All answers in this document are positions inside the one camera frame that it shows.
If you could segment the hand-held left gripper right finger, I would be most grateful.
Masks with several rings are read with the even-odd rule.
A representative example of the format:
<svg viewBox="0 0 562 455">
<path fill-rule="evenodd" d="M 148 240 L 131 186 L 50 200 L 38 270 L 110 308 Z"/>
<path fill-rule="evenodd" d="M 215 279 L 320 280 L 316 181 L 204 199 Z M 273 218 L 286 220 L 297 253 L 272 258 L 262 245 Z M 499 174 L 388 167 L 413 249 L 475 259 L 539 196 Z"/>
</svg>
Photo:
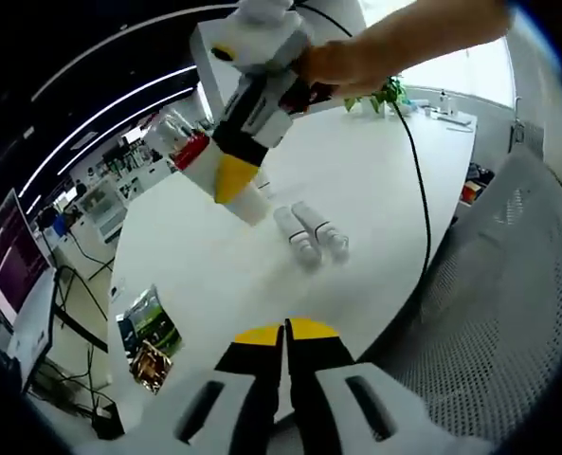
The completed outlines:
<svg viewBox="0 0 562 455">
<path fill-rule="evenodd" d="M 307 454 L 489 454 L 492 443 L 437 426 L 424 401 L 371 363 L 353 360 L 338 332 L 285 322 L 291 402 Z"/>
</svg>

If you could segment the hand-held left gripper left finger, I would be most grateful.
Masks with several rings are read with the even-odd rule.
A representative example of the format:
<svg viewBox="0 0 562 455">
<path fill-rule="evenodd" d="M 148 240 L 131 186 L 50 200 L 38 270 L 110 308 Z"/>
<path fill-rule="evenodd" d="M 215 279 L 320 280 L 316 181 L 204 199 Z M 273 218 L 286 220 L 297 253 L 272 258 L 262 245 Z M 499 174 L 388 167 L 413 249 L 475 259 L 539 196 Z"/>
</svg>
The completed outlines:
<svg viewBox="0 0 562 455">
<path fill-rule="evenodd" d="M 165 390 L 139 425 L 78 454 L 264 454 L 279 406 L 284 327 L 237 335 L 212 370 Z"/>
</svg>

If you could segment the person's right hand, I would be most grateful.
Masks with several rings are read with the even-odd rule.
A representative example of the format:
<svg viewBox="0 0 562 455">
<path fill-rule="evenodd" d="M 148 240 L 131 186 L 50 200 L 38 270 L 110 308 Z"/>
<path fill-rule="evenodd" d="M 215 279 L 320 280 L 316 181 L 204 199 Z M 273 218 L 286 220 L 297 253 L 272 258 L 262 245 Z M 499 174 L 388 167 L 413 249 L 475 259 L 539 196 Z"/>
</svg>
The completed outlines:
<svg viewBox="0 0 562 455">
<path fill-rule="evenodd" d="M 376 41 L 351 39 L 312 45 L 295 63 L 310 84 L 331 85 L 338 98 L 355 98 L 379 90 L 392 69 Z"/>
</svg>

